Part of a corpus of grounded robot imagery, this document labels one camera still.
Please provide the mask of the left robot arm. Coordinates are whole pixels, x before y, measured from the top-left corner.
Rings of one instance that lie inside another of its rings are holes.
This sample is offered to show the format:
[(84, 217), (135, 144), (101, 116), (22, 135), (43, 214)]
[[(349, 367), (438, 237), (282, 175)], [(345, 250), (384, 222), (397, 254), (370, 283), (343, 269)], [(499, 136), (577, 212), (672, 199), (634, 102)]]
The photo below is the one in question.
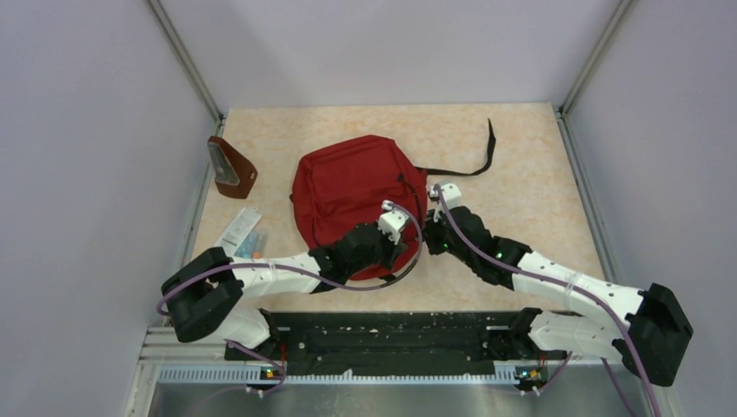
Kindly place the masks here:
[(156, 311), (169, 317), (181, 343), (217, 337), (268, 359), (279, 345), (276, 325), (262, 308), (240, 308), (241, 299), (357, 292), (354, 275), (399, 266), (404, 255), (414, 261), (417, 249), (415, 235), (386, 222), (362, 223), (337, 242), (281, 258), (235, 257), (213, 247), (164, 282)]

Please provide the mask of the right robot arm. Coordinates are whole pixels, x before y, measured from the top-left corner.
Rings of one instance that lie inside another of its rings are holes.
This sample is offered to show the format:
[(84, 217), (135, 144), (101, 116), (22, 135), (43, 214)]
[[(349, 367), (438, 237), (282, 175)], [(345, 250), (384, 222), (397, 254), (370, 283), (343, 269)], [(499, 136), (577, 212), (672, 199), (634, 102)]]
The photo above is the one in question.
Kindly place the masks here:
[(487, 284), (565, 307), (565, 314), (524, 309), (509, 335), (521, 358), (560, 350), (621, 359), (656, 386), (674, 384), (694, 328), (670, 288), (620, 286), (562, 266), (526, 244), (492, 235), (465, 206), (430, 210), (423, 234), (431, 254), (451, 254)]

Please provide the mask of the white packaged card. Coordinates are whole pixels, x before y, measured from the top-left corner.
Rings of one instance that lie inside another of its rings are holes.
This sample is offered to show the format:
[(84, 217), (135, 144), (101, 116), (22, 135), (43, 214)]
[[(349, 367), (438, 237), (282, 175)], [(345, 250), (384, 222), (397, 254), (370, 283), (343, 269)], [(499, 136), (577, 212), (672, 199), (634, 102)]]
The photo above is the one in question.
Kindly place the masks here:
[(226, 252), (235, 253), (261, 219), (262, 214), (257, 208), (242, 208), (218, 236), (214, 245), (224, 248)]

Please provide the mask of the red backpack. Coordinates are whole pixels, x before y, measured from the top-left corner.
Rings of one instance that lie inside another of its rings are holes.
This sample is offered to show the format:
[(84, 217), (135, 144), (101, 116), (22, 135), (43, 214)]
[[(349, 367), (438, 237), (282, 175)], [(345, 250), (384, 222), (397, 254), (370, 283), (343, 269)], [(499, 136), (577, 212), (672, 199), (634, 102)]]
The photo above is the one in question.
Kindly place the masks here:
[[(420, 228), (410, 228), (421, 248), (433, 255), (444, 252), (452, 231), (430, 217), (428, 198), (423, 194), (429, 175), (449, 175), (447, 169), (415, 166), (397, 145), (384, 136), (368, 135), (318, 149), (299, 161), (290, 200), (295, 224), (309, 250), (326, 246), (344, 237), (362, 223), (375, 223), (382, 202), (390, 200), (405, 208)], [(409, 262), (387, 280), (390, 286), (407, 275)]]

